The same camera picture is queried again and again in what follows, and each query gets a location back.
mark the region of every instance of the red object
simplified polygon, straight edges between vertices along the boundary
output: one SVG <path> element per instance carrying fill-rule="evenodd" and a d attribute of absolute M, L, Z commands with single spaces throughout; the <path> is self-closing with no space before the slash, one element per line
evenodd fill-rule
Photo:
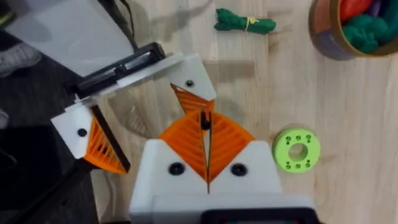
<path fill-rule="evenodd" d="M 340 20 L 346 21 L 351 17 L 363 13 L 371 4 L 372 0 L 341 0 Z"/>

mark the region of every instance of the wooden table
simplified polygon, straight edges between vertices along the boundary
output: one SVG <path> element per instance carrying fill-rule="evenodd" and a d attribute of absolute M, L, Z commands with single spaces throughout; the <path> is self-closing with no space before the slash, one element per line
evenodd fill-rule
<path fill-rule="evenodd" d="M 308 33 L 311 0 L 130 1 L 139 45 L 197 52 L 217 92 L 215 110 L 269 143 L 284 126 L 315 131 L 318 164 L 304 174 L 279 171 L 284 192 L 312 195 L 326 223 L 398 223 L 398 58 L 330 60 Z M 215 9 L 268 17 L 269 35 L 214 30 Z M 92 174 L 102 222 L 123 220 L 146 138 L 183 115 L 167 77 L 99 101 L 131 161 L 128 175 Z"/>

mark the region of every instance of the green 3d-printed ring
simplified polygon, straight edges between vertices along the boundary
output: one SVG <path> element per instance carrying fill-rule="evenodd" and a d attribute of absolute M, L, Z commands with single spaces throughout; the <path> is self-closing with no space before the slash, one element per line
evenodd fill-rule
<path fill-rule="evenodd" d="M 301 153 L 294 158 L 289 151 L 295 144 L 303 144 Z M 318 138 L 309 130 L 289 128 L 283 130 L 272 145 L 274 159 L 283 170 L 292 173 L 306 172 L 317 163 L 321 145 Z"/>

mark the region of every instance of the black screw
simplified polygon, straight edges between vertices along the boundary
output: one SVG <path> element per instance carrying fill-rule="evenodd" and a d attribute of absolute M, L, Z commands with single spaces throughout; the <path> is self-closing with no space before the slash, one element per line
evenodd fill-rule
<path fill-rule="evenodd" d="M 79 130 L 77 130 L 77 134 L 78 134 L 80 137 L 84 137 L 84 136 L 87 135 L 87 131 L 86 131 L 86 129 L 84 129 L 84 128 L 80 128 Z"/>
<path fill-rule="evenodd" d="M 169 166 L 169 173 L 171 175 L 181 175 L 185 171 L 185 166 L 181 162 L 174 162 Z"/>
<path fill-rule="evenodd" d="M 187 85 L 187 87 L 193 87 L 195 85 L 195 83 L 192 80 L 187 80 L 185 84 Z"/>
<path fill-rule="evenodd" d="M 235 176 L 243 177 L 248 173 L 248 168 L 243 164 L 237 163 L 231 167 L 231 172 Z"/>

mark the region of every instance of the green rope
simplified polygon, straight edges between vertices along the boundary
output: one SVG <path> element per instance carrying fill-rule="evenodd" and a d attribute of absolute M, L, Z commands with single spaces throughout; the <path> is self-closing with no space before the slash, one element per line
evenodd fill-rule
<path fill-rule="evenodd" d="M 227 9 L 217 9 L 216 30 L 245 30 L 257 34 L 267 34 L 275 29 L 276 23 L 271 19 L 240 17 Z"/>

